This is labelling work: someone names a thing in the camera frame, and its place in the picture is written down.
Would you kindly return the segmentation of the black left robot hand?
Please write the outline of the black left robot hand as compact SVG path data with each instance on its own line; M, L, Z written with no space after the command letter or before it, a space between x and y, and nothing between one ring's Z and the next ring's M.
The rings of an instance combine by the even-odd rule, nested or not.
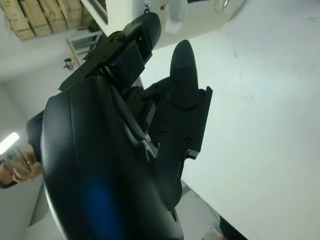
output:
M201 151L213 91L198 86L191 44L170 75L134 86L161 35L154 12L112 33L44 109L45 193L66 240L181 240L175 207L186 159Z

